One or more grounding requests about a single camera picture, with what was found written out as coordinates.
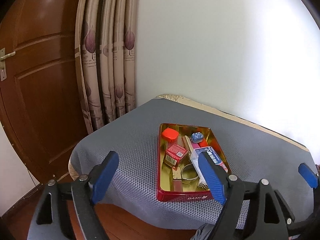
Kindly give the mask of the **red square plastic case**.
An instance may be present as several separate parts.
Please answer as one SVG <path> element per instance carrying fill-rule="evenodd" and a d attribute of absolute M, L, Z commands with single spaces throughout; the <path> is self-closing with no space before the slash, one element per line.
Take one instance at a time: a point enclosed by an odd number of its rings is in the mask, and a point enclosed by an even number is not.
<path fill-rule="evenodd" d="M 179 132 L 176 131 L 175 129 L 172 129 L 170 127 L 166 128 L 162 133 L 161 133 L 161 137 L 170 143 L 173 143 L 177 140 L 179 136 Z"/>

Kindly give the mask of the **beige patterned curtain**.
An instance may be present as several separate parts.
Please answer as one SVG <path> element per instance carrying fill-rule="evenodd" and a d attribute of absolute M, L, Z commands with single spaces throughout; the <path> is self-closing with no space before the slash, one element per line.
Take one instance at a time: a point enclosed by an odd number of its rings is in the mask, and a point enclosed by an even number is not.
<path fill-rule="evenodd" d="M 79 0 L 75 65 L 88 133 L 136 107 L 138 0 Z"/>

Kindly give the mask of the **grey mesh table mat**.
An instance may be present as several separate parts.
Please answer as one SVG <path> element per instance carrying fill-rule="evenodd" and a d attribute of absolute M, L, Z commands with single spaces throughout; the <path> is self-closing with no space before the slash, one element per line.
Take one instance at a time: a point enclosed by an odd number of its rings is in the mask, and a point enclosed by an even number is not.
<path fill-rule="evenodd" d="M 291 208 L 297 221 L 313 211 L 313 192 L 298 173 L 301 163 L 314 170 L 302 145 L 236 117 L 212 114 L 168 99 L 152 99 L 82 139 L 71 155 L 78 174 L 89 173 L 110 151 L 119 166 L 104 202 L 165 229 L 196 229 L 213 224 L 222 209 L 215 200 L 160 202 L 156 198 L 157 150 L 162 123 L 204 126 L 212 130 L 231 171 L 240 179 L 267 179 Z"/>

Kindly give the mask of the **white cube block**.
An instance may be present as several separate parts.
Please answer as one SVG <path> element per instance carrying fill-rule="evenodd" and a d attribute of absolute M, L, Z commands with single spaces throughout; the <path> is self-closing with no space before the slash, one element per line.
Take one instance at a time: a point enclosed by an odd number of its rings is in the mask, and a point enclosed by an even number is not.
<path fill-rule="evenodd" d="M 209 187 L 205 182 L 199 180 L 197 183 L 197 191 L 209 191 Z"/>

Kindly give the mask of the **red toffee tin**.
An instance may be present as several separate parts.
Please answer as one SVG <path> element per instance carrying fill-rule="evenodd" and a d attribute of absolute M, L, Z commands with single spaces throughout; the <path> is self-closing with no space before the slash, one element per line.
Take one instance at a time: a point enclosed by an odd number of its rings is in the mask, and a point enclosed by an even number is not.
<path fill-rule="evenodd" d="M 161 137 L 161 133 L 166 128 L 172 128 L 179 132 L 179 136 L 177 140 L 173 143 L 165 141 Z M 207 200 L 212 199 L 212 195 L 210 191 L 197 191 L 197 183 L 200 180 L 198 178 L 197 181 L 194 181 L 191 184 L 183 184 L 183 191 L 182 192 L 174 192 L 171 191 L 171 166 L 168 166 L 163 162 L 165 150 L 169 148 L 173 144 L 178 144 L 184 147 L 182 137 L 184 135 L 188 136 L 191 139 L 191 135 L 195 132 L 201 132 L 204 135 L 204 139 L 207 140 L 209 146 L 211 146 L 215 152 L 219 155 L 222 159 L 224 164 L 228 168 L 228 174 L 231 174 L 231 169 L 229 163 L 224 155 L 223 150 L 221 149 L 214 133 L 208 127 L 203 126 L 191 126 L 191 125 L 181 125 L 181 124 L 168 124 L 162 123 L 159 127 L 159 136 L 158 136 L 158 164 L 157 164 L 157 199 L 161 202 L 193 202 L 197 200 Z M 200 148 L 198 144 L 191 142 L 194 149 Z M 190 155 L 187 155 L 178 165 L 180 169 L 191 163 Z"/>

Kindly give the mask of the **silver metal clip opener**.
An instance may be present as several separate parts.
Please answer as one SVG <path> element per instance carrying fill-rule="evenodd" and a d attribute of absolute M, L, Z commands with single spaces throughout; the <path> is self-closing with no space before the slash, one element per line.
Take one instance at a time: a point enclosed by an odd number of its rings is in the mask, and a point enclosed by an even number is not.
<path fill-rule="evenodd" d="M 195 167 L 192 163 L 189 163 L 185 165 L 181 170 L 181 180 L 182 184 L 191 184 L 194 181 L 197 181 L 199 178 L 199 175 L 197 174 L 197 171 L 195 170 Z"/>

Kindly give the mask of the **maroon gold lipstick tube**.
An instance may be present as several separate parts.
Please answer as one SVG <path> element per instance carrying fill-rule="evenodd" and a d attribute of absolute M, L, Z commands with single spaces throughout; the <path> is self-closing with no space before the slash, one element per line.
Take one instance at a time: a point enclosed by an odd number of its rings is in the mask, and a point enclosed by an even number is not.
<path fill-rule="evenodd" d="M 185 148 L 186 150 L 188 150 L 188 155 L 191 155 L 192 152 L 193 152 L 193 150 L 194 150 L 194 148 L 193 148 L 193 146 L 192 146 L 192 144 L 191 144 L 191 140 L 189 139 L 188 136 L 184 135 L 184 136 L 182 137 L 182 141 L 183 141 L 183 144 L 184 144 L 184 148 Z"/>

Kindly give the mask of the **blue round tally counter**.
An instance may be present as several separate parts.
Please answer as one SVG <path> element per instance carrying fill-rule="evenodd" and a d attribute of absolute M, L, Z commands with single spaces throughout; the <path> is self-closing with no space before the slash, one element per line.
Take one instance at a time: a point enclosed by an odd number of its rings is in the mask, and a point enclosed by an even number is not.
<path fill-rule="evenodd" d="M 191 142 L 199 144 L 204 139 L 204 135 L 201 132 L 195 132 L 191 135 Z"/>

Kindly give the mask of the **red small carton box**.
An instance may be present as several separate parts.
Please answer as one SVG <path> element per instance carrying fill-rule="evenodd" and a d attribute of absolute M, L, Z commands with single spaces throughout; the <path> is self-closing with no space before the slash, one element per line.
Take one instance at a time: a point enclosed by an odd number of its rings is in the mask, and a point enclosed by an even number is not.
<path fill-rule="evenodd" d="M 173 144 L 165 150 L 163 162 L 168 166 L 177 167 L 188 153 L 189 151 L 186 148 Z"/>

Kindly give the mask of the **brown wooden door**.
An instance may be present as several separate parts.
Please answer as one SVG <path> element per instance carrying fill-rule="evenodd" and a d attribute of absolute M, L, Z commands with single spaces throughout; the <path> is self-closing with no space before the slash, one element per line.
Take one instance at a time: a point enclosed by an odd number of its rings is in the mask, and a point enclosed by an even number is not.
<path fill-rule="evenodd" d="M 75 68 L 79 0 L 16 0 L 1 21 L 7 77 L 1 123 L 17 155 L 41 183 L 68 171 L 87 135 Z"/>

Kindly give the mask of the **clear plastic floss box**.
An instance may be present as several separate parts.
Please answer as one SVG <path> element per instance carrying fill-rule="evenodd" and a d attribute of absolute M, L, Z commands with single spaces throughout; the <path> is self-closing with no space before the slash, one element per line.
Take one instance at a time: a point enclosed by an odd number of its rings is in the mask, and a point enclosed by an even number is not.
<path fill-rule="evenodd" d="M 219 157 L 219 155 L 215 152 L 215 150 L 211 146 L 196 148 L 192 151 L 192 153 L 190 155 L 190 161 L 193 164 L 197 174 L 199 175 L 201 183 L 206 182 L 204 179 L 204 176 L 202 175 L 202 172 L 199 168 L 199 162 L 198 162 L 199 155 L 202 152 L 207 153 L 215 165 L 221 166 L 226 172 L 228 172 L 227 166 L 224 164 L 222 159 Z"/>

